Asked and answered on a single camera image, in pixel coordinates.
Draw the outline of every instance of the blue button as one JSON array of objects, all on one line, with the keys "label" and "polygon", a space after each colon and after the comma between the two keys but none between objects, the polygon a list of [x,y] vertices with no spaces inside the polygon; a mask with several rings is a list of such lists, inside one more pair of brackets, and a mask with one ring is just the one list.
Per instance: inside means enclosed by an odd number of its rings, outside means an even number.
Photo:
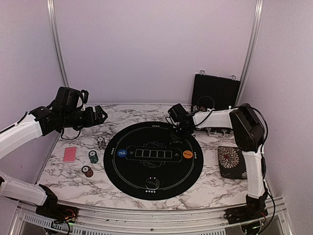
[{"label": "blue button", "polygon": [[127,151],[125,149],[120,149],[118,150],[117,155],[121,158],[124,158],[127,155]]}]

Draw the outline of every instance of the orange button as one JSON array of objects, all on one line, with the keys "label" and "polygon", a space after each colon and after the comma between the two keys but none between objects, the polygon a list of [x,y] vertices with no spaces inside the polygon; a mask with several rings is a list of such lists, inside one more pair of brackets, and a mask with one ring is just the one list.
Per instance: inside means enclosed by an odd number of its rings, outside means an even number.
[{"label": "orange button", "polygon": [[187,158],[187,159],[192,158],[194,156],[194,154],[189,150],[184,151],[182,155],[184,156],[184,158]]}]

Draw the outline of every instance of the white wall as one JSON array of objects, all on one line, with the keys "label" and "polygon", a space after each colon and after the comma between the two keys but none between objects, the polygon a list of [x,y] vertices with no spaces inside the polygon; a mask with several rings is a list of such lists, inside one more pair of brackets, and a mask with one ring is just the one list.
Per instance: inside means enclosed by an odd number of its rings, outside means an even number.
[{"label": "white wall", "polygon": [[313,1],[265,0],[241,102],[269,124],[268,180],[296,235],[313,234]]},{"label": "white wall", "polygon": [[[0,1],[0,129],[25,111],[48,105],[61,86],[46,1]],[[56,134],[32,141],[0,161],[0,170],[34,183]],[[0,199],[0,234],[7,234],[16,201]]]},{"label": "white wall", "polygon": [[256,0],[56,0],[70,86],[91,103],[190,103],[194,74],[240,79]]}]

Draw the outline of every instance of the tabletop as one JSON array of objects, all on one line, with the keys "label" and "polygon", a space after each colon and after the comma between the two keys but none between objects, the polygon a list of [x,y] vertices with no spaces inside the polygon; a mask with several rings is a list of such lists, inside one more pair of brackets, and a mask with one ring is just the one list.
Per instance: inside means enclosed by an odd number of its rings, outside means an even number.
[{"label": "tabletop", "polygon": [[[236,146],[233,135],[208,136],[196,131],[196,140],[203,151],[204,165],[196,183],[186,192],[166,200],[147,201],[133,198],[118,190],[108,179],[104,166],[105,149],[99,148],[98,137],[108,143],[127,126],[143,121],[163,121],[168,116],[170,105],[102,105],[108,119],[102,125],[84,128],[75,140],[59,139],[39,179],[39,184],[48,186],[59,200],[106,208],[135,210],[196,210],[232,206],[246,202],[247,180],[223,178],[220,174],[218,146]],[[65,136],[77,135],[66,130]],[[64,163],[66,147],[77,147],[76,160]],[[96,150],[99,161],[91,164],[88,153]],[[93,176],[87,178],[81,171],[88,165]]]}]

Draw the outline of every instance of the poker mat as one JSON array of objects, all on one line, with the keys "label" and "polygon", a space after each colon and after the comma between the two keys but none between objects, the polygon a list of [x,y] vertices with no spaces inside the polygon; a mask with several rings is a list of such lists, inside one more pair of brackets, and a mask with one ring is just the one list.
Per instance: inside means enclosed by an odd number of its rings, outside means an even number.
[{"label": "poker mat", "polygon": [[203,153],[193,136],[173,142],[166,122],[141,122],[118,132],[104,153],[110,181],[129,196],[162,200],[188,190],[199,178]]}]

